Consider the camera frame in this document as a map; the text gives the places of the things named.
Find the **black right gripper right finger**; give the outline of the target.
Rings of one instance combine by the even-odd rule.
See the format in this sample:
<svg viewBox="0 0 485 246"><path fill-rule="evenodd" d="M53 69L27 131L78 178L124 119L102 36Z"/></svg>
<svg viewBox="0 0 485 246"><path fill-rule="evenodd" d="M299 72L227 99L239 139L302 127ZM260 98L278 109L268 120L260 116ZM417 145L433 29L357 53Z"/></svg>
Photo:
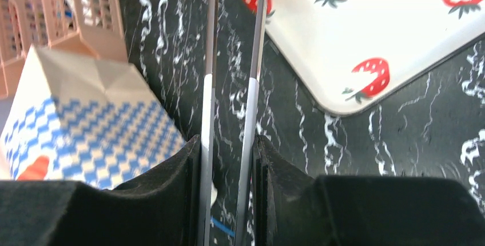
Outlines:
<svg viewBox="0 0 485 246"><path fill-rule="evenodd" d="M257 245L484 244L484 217L454 180L312 178L257 136L253 186Z"/></svg>

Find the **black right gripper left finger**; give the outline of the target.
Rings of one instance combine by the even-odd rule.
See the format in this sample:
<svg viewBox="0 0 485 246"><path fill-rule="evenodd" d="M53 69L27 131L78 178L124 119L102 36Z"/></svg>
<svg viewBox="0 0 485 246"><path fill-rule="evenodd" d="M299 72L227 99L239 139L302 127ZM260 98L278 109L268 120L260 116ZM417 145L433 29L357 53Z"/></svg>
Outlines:
<svg viewBox="0 0 485 246"><path fill-rule="evenodd" d="M195 245L200 136L112 190L80 181L1 182L2 245Z"/></svg>

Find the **metal serving tongs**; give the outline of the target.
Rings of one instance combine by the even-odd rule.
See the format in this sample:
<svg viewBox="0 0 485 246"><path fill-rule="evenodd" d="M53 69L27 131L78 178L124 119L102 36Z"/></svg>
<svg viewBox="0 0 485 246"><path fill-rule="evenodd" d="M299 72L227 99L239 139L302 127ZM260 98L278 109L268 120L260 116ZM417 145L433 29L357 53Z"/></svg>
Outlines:
<svg viewBox="0 0 485 246"><path fill-rule="evenodd" d="M201 126L201 245L248 245L250 149L257 82L253 39L264 35L242 0L208 0Z"/></svg>

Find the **blue checkered paper bag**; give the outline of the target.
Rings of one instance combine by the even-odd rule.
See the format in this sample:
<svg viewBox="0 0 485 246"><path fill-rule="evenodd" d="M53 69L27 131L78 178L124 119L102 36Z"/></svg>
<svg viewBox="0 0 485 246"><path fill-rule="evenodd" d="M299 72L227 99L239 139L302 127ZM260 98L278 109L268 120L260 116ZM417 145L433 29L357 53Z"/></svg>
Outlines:
<svg viewBox="0 0 485 246"><path fill-rule="evenodd" d="M1 179L112 189L184 145L133 64L31 47L1 133Z"/></svg>

